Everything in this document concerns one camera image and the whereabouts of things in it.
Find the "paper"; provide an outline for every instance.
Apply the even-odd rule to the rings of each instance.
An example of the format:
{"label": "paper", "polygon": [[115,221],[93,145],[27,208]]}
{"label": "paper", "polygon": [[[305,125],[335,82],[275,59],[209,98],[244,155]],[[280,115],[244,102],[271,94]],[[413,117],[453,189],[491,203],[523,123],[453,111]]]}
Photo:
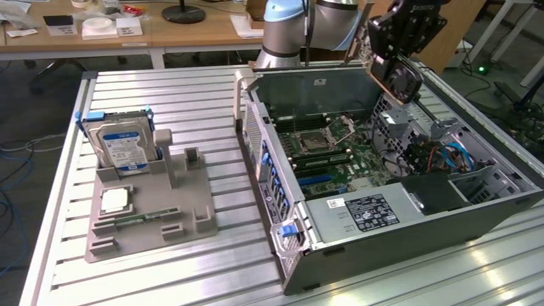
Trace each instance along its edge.
{"label": "paper", "polygon": [[7,31],[9,37],[20,37],[20,36],[27,36],[31,34],[36,34],[37,31],[35,29],[31,30],[23,30],[23,31]]}
{"label": "paper", "polygon": [[245,16],[231,15],[231,22],[236,30],[236,34],[241,38],[261,38],[264,30],[253,30],[248,18]]}
{"label": "paper", "polygon": [[[16,6],[19,6],[21,8],[21,10],[25,13],[28,13],[28,10],[31,8],[29,3],[24,3],[24,2],[19,2],[19,1],[9,1],[9,3],[13,3]],[[3,13],[0,13],[0,20],[8,20],[8,18],[5,17],[5,15]]]}

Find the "hard drive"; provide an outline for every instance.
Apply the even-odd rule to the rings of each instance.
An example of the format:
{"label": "hard drive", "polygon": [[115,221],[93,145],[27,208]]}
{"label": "hard drive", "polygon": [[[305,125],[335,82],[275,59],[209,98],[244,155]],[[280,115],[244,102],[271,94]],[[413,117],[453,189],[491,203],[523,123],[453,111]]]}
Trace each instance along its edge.
{"label": "hard drive", "polygon": [[153,143],[153,113],[89,112],[76,114],[76,123],[89,139],[100,166],[115,167],[120,176],[149,172],[148,162],[159,159]]}

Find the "blue pcie slot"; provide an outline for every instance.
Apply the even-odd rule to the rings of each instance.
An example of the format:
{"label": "blue pcie slot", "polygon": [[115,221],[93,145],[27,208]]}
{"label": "blue pcie slot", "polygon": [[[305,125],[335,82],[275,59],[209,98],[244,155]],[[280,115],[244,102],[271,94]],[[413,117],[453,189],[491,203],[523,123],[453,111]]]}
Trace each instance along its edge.
{"label": "blue pcie slot", "polygon": [[308,177],[297,180],[300,186],[329,182],[332,180],[331,174],[320,175],[319,177]]}

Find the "side panel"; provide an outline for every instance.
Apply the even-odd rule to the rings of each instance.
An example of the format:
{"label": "side panel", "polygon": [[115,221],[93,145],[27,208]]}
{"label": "side panel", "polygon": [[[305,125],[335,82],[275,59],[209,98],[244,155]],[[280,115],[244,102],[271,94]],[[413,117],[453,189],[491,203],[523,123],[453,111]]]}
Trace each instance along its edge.
{"label": "side panel", "polygon": [[285,281],[285,295],[479,238],[511,215],[535,205],[541,196],[543,191],[308,254]]}

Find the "sticker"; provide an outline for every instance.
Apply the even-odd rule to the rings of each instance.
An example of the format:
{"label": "sticker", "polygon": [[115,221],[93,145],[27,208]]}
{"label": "sticker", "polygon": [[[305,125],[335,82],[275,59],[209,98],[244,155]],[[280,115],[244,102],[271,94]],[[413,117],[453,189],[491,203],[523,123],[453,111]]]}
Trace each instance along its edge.
{"label": "sticker", "polygon": [[145,47],[147,43],[124,43],[123,47]]}
{"label": "sticker", "polygon": [[23,30],[23,31],[7,31],[9,37],[20,37],[20,36],[27,36],[31,34],[36,34],[37,31],[35,29],[31,30]]}
{"label": "sticker", "polygon": [[315,166],[315,165],[317,165],[317,164],[327,164],[329,161],[328,160],[324,160],[324,161],[311,161],[309,163],[305,163],[305,165],[304,166]]}
{"label": "sticker", "polygon": [[103,138],[116,168],[128,171],[147,166],[145,150],[137,145],[139,132],[107,134]]}
{"label": "sticker", "polygon": [[325,78],[317,78],[313,80],[313,86],[321,86],[327,84],[327,79]]}
{"label": "sticker", "polygon": [[345,201],[345,206],[360,231],[377,230],[400,222],[381,194]]}
{"label": "sticker", "polygon": [[327,200],[327,204],[329,205],[329,208],[336,208],[336,207],[340,207],[340,206],[345,206],[344,198]]}
{"label": "sticker", "polygon": [[348,158],[347,155],[332,156],[332,157],[329,158],[329,161],[331,161],[331,163],[332,163],[333,161],[343,161],[345,158]]}

